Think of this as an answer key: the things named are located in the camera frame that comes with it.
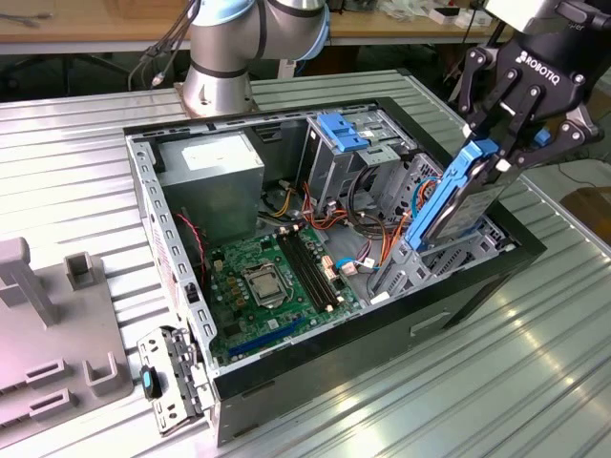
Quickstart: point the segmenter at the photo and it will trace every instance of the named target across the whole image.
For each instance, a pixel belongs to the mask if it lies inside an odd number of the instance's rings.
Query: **green circuit board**
[[[309,227],[304,228],[299,232],[299,237],[317,268],[324,271],[321,258],[327,252],[314,231]],[[275,236],[226,244],[210,252],[207,258],[213,266],[208,303],[218,331],[210,350],[221,365],[262,351],[289,336],[294,337],[325,323],[345,318],[361,306],[348,283],[342,279],[339,286],[332,281],[328,282],[331,289],[341,296],[340,303],[332,311],[317,311]],[[281,276],[286,294],[277,308],[265,308],[255,300],[257,292],[253,291],[253,283],[248,280],[248,272],[257,272],[258,269],[273,270]],[[272,286],[265,284],[263,287],[267,292],[277,292]],[[273,339],[277,333],[283,335]],[[236,354],[244,344],[259,338],[270,340]]]

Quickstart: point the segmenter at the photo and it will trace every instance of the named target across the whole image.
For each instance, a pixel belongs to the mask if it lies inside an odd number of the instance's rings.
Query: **cpu socket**
[[[261,264],[242,272],[257,305],[278,308],[288,298],[284,282],[274,264]]]

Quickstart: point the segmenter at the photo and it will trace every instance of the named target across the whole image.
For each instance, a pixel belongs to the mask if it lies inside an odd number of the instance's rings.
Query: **motherboard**
[[[223,245],[208,255],[220,365],[341,320],[357,296],[310,227]]]

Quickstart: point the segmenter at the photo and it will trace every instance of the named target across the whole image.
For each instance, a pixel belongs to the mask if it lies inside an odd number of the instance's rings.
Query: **gray plastic stand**
[[[29,263],[24,239],[0,241],[0,448],[134,389],[101,259]]]

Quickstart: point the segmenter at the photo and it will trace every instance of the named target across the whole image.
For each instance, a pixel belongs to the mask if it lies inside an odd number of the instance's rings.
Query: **aluminum table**
[[[263,109],[392,96],[449,151],[462,142],[459,118],[393,71],[260,81],[253,91]],[[0,457],[609,456],[609,252],[539,189],[541,177],[502,200],[547,252],[467,322],[225,448],[202,423],[160,438],[136,341],[167,322],[168,302],[121,129],[185,117],[172,90],[0,105],[0,237],[26,237],[33,268],[82,250],[103,258],[137,384]]]

